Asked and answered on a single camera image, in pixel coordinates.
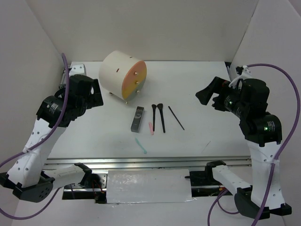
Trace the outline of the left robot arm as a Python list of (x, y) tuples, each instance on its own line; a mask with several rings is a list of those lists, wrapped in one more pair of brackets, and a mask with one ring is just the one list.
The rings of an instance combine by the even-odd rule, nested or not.
[(92, 170), (83, 163), (67, 168), (44, 170), (43, 167), (59, 137), (69, 124), (87, 109), (102, 106), (99, 81), (85, 75), (69, 78), (69, 88), (45, 98), (36, 115), (32, 134), (13, 167), (1, 173), (0, 184), (13, 191), (18, 199), (41, 202), (53, 189), (92, 183)]

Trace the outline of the yellow drawer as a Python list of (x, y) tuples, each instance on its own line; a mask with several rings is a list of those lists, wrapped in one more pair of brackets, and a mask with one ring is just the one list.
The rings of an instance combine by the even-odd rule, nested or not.
[(124, 77), (121, 89), (121, 94), (124, 100), (129, 99), (130, 95), (139, 89), (138, 86), (142, 86), (146, 80), (146, 75), (146, 68), (142, 69), (140, 72), (137, 69), (128, 71)]

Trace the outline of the grey bottom drawer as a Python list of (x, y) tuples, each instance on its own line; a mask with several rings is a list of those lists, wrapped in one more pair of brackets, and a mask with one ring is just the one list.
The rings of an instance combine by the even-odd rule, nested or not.
[(127, 98), (127, 101), (132, 101), (141, 92), (141, 89), (143, 88), (145, 81), (146, 80), (143, 80), (138, 85), (136, 85), (134, 90), (131, 92), (131, 94)]

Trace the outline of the black makeup box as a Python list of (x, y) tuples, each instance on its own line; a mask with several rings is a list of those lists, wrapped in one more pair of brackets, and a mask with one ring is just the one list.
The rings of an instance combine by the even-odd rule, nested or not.
[(132, 132), (135, 132), (135, 133), (139, 132), (140, 124), (142, 122), (143, 113), (144, 113), (144, 108), (138, 106), (136, 108), (134, 118), (133, 118), (131, 128), (130, 128)]

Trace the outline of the small black makeup brush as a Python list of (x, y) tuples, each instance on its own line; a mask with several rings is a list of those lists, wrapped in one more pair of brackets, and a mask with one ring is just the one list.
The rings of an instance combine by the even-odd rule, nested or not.
[(153, 112), (153, 117), (152, 117), (152, 125), (153, 125), (153, 132), (155, 131), (155, 119), (156, 119), (156, 108), (157, 105), (156, 104), (152, 104), (152, 112)]

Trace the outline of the teal razor stick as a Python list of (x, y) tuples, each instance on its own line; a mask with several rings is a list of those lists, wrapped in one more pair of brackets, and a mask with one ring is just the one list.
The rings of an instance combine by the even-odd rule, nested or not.
[(141, 150), (143, 151), (143, 153), (146, 154), (147, 150), (143, 147), (143, 145), (140, 143), (140, 141), (137, 138), (135, 138), (135, 142), (141, 148)]

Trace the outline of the pink top drawer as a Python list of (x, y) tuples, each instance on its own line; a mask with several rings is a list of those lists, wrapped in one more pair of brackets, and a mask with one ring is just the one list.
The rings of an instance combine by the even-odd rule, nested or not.
[(122, 90), (134, 89), (147, 76), (147, 67), (144, 61), (138, 61), (127, 72), (122, 83)]

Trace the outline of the thin black eyeliner brush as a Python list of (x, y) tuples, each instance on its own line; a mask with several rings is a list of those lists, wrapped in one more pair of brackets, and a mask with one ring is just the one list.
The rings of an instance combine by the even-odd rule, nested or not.
[(183, 125), (181, 124), (181, 122), (179, 121), (179, 119), (177, 118), (177, 116), (175, 115), (175, 113), (173, 112), (172, 108), (170, 106), (168, 106), (168, 109), (171, 111), (172, 115), (174, 116), (174, 118), (176, 119), (176, 121), (179, 123), (179, 125), (181, 126), (181, 128), (183, 130), (185, 130), (185, 128), (183, 127)]

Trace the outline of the white round drawer cabinet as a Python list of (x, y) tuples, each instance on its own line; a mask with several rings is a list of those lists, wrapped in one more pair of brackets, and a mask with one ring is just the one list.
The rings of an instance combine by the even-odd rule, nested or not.
[(142, 60), (118, 50), (111, 52), (100, 66), (99, 80), (101, 86), (124, 102), (130, 102), (122, 97), (122, 83), (127, 72), (138, 61)]

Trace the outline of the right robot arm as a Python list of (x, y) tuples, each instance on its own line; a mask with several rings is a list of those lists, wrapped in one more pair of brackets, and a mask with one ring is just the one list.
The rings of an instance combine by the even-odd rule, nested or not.
[(205, 180), (220, 182), (234, 196), (238, 212), (249, 218), (267, 219), (271, 214), (286, 216), (292, 208), (284, 201), (280, 186), (279, 161), (275, 159), (282, 141), (279, 118), (266, 111), (269, 88), (266, 83), (240, 76), (233, 82), (215, 77), (196, 93), (202, 105), (213, 100), (213, 108), (228, 111), (239, 119), (252, 160), (252, 184), (235, 175), (222, 161), (206, 166)]

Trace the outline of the large black makeup brush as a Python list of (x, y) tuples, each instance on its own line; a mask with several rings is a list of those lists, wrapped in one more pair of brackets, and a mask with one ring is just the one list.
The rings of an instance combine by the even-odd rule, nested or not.
[(157, 108), (159, 109), (159, 112), (160, 112), (162, 129), (163, 129), (163, 132), (165, 133), (166, 132), (166, 128), (165, 128), (165, 121), (164, 121), (164, 115), (163, 115), (163, 104), (162, 103), (157, 104)]

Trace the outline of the pink razor stick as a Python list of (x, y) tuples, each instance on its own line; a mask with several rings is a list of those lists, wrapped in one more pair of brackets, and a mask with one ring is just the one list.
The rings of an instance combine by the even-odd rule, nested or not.
[(153, 136), (154, 135), (154, 128), (153, 128), (153, 124), (151, 122), (149, 122), (149, 129), (150, 129), (150, 133)]

